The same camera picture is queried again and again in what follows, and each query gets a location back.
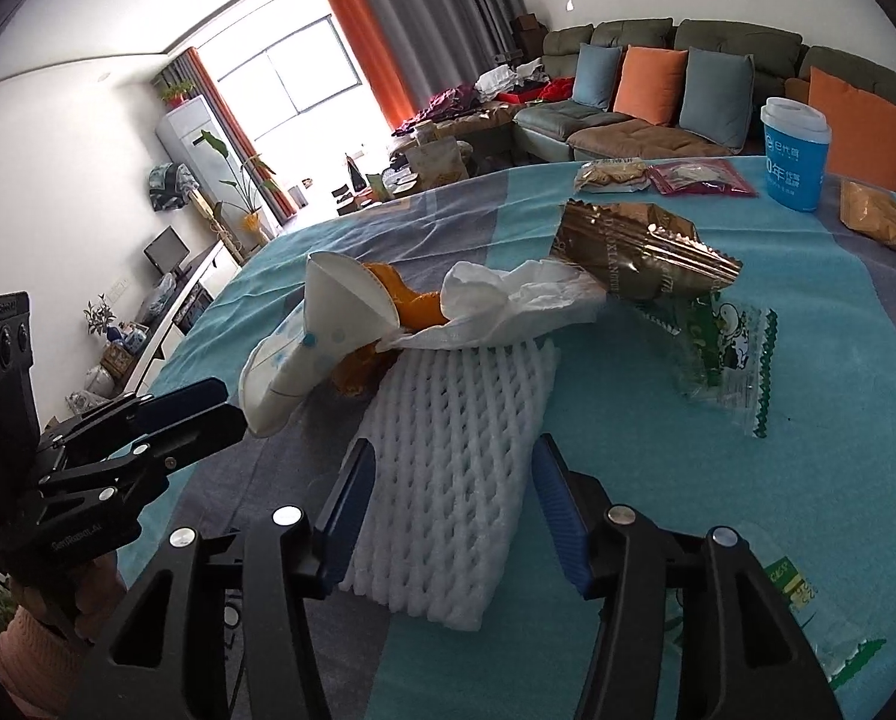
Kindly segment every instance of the gray pillow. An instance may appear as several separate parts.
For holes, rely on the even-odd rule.
[[[622,50],[601,46],[581,45],[577,57],[577,74],[574,76],[574,92],[571,99],[582,105],[610,110],[611,100],[618,85],[618,68],[622,63]]]
[[[678,127],[739,153],[751,123],[754,57],[689,49]]]

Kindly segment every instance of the television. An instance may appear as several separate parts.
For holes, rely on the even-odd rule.
[[[168,227],[151,242],[144,253],[162,276],[172,273],[181,275],[181,264],[190,250],[178,237],[174,227]]]

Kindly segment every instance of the person's arm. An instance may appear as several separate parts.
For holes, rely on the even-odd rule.
[[[86,640],[95,640],[126,592],[118,575],[115,555],[99,557],[74,572],[75,603],[81,615],[75,630]],[[12,581],[17,614],[0,635],[0,680],[14,702],[28,717],[61,714],[77,683],[82,659],[54,632],[38,620],[47,619],[41,594]]]

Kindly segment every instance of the person's hand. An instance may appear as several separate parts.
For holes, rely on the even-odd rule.
[[[80,614],[74,630],[85,640],[97,640],[108,618],[121,602],[127,589],[118,574],[118,555],[109,552],[103,557],[75,568],[70,572],[74,581],[74,603]],[[14,578],[9,579],[14,600],[44,623],[51,623],[41,592],[25,587]]]

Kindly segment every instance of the orange curtain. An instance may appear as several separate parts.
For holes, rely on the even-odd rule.
[[[337,23],[348,38],[364,71],[374,99],[392,129],[414,116],[414,105],[401,78],[398,63],[368,0],[328,0]]]
[[[257,148],[254,147],[254,143],[251,142],[251,138],[248,137],[248,134],[241,127],[238,119],[235,119],[235,114],[228,108],[228,103],[221,97],[221,92],[214,83],[214,79],[211,78],[201,61],[201,56],[198,55],[198,50],[195,47],[185,49],[185,52],[171,63],[171,67],[175,71],[182,71],[182,74],[187,79],[194,82],[197,91],[208,100],[209,107],[214,110],[221,127],[232,140],[232,145],[240,152],[241,161],[243,162],[248,157],[257,155]],[[263,196],[278,203],[278,206],[281,207],[281,210],[287,217],[297,213],[298,209],[294,201],[283,191],[260,186],[260,182],[269,179],[277,182],[276,176],[272,176],[268,170],[265,170],[260,165],[254,166],[253,172],[257,175],[259,191]]]

